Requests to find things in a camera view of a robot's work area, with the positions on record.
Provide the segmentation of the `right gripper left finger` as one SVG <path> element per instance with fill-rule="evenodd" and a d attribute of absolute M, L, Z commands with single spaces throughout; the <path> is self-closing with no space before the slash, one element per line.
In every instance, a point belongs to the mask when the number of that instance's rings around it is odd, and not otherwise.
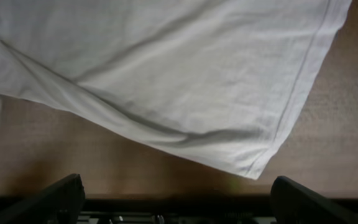
<path fill-rule="evenodd" d="M 0 211 L 0 224 L 76 224 L 85 202 L 79 174 L 70 174 L 30 198 Z"/>

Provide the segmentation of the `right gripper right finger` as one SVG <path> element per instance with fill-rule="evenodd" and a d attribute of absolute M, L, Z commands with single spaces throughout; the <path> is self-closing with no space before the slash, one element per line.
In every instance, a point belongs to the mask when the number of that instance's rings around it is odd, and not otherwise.
<path fill-rule="evenodd" d="M 275 179 L 270 204 L 279 224 L 358 224 L 358 214 L 285 176 Z"/>

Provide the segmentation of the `white printed t-shirt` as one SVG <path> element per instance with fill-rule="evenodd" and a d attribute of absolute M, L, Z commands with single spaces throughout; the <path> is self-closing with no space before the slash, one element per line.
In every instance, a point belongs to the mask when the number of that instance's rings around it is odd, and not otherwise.
<path fill-rule="evenodd" d="M 0 1 L 0 96 L 257 179 L 292 131 L 349 6 Z"/>

